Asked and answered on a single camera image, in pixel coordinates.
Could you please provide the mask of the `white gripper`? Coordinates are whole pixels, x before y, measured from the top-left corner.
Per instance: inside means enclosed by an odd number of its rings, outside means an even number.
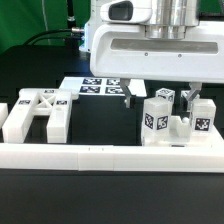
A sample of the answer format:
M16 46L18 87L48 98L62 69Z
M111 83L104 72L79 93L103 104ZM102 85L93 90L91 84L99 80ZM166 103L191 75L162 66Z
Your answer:
M224 83L224 18L200 17L198 0L112 0L100 16L90 69L121 78L127 108L131 78L190 82L187 111L202 83Z

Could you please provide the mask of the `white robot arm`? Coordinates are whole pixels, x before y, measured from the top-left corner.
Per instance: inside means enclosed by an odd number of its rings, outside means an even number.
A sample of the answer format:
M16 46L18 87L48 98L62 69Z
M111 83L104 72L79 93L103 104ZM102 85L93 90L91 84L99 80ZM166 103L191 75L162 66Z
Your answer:
M91 0L82 51L96 77L188 82L191 102L204 83L224 83L224 16L199 15L199 0Z

